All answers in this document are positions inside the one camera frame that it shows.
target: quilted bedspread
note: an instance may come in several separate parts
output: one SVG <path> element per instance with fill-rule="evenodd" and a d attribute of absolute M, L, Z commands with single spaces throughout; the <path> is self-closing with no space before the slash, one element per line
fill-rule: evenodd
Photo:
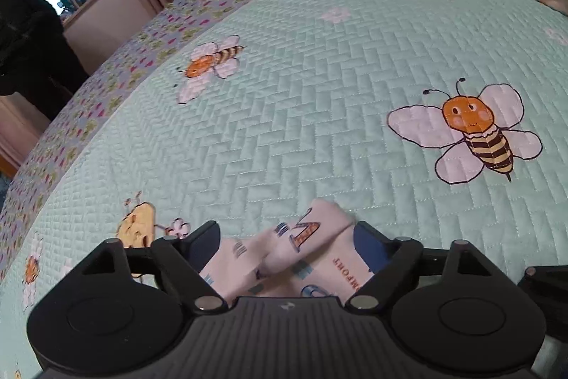
<path fill-rule="evenodd" d="M 81 87 L 41 137 L 0 214 L 0 282 L 46 199 L 93 135 L 161 63 L 250 0 L 176 0 Z"/>
<path fill-rule="evenodd" d="M 324 197 L 390 237 L 470 240 L 514 281 L 568 264 L 566 63 L 568 21 L 535 0 L 253 0 L 69 159 L 2 285 L 0 371 L 38 370 L 29 307 L 137 192 L 162 226 L 244 236 Z"/>

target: screw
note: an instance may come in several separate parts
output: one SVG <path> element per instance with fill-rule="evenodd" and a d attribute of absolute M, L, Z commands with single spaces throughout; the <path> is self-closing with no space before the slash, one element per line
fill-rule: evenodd
<path fill-rule="evenodd" d="M 223 300 L 217 296 L 201 296 L 195 300 L 195 307 L 204 312 L 217 310 L 223 306 Z"/>
<path fill-rule="evenodd" d="M 370 310 L 371 308 L 375 308 L 379 305 L 379 301 L 373 296 L 355 296 L 349 302 L 358 310 Z"/>

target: bee wing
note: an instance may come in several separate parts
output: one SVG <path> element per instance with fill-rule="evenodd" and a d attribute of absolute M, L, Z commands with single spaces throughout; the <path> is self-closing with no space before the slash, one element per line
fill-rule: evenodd
<path fill-rule="evenodd" d="M 525 113 L 525 107 L 519 93 L 509 84 L 493 84 L 486 86 L 479 94 L 495 116 L 495 124 L 508 129 L 518 124 Z"/>
<path fill-rule="evenodd" d="M 542 142 L 533 132 L 523 130 L 502 130 L 509 142 L 510 152 L 521 159 L 534 159 L 542 151 Z"/>
<path fill-rule="evenodd" d="M 180 90 L 180 95 L 178 95 L 178 103 L 186 104 L 190 100 L 196 98 L 201 92 L 203 92 L 207 86 L 207 83 L 211 79 L 211 71 L 207 71 L 198 77 L 190 77 L 185 86 Z"/>
<path fill-rule="evenodd" d="M 464 138 L 461 132 L 448 126 L 438 107 L 402 107 L 388 114 L 387 124 L 403 139 L 424 148 L 443 148 Z"/>
<path fill-rule="evenodd" d="M 239 61 L 236 58 L 229 58 L 225 63 L 216 65 L 213 70 L 221 79 L 231 76 L 239 69 Z"/>
<path fill-rule="evenodd" d="M 229 47 L 235 47 L 239 44 L 239 37 L 236 34 L 226 38 L 220 45 L 219 50 L 228 49 Z"/>
<path fill-rule="evenodd" d="M 206 42 L 197 46 L 191 52 L 191 61 L 197 60 L 198 58 L 206 55 L 213 55 L 219 51 L 219 46 L 215 42 Z"/>
<path fill-rule="evenodd" d="M 436 161 L 436 174 L 450 185 L 473 180 L 483 168 L 484 164 L 465 142 L 454 145 Z"/>
<path fill-rule="evenodd" d="M 39 259 L 42 256 L 42 251 L 43 251 L 43 239 L 38 241 L 38 245 L 36 246 L 34 257 L 36 259 Z"/>

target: circular pad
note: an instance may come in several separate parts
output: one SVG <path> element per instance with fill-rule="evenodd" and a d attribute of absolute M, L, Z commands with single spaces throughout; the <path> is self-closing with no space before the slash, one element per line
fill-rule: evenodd
<path fill-rule="evenodd" d="M 86 299 L 75 304 L 67 320 L 78 332 L 103 336 L 124 329 L 134 316 L 130 304 L 107 297 Z"/>
<path fill-rule="evenodd" d="M 501 307 L 493 302 L 466 297 L 442 305 L 439 319 L 458 334 L 485 336 L 499 331 L 506 318 Z"/>
<path fill-rule="evenodd" d="M 542 312 L 515 286 L 471 281 L 411 291 L 393 307 L 391 326 L 433 367 L 495 375 L 532 364 L 546 330 Z"/>
<path fill-rule="evenodd" d="M 136 370 L 172 346 L 183 327 L 167 294 L 106 275 L 57 285 L 29 316 L 28 338 L 42 366 L 72 375 Z"/>

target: bee antenna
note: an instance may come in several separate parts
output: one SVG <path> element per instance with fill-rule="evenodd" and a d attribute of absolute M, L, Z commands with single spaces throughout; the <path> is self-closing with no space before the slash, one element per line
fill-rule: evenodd
<path fill-rule="evenodd" d="M 440 89 L 426 89 L 424 92 L 422 92 L 424 95 L 428 95 L 430 92 L 441 92 L 441 93 L 445 93 L 449 99 L 451 99 L 452 97 L 450 96 L 449 93 L 441 91 Z"/>
<path fill-rule="evenodd" d="M 462 93 L 458 89 L 458 82 L 465 82 L 465 77 L 460 77 L 457 81 L 455 81 L 455 91 L 458 95 L 462 95 Z"/>

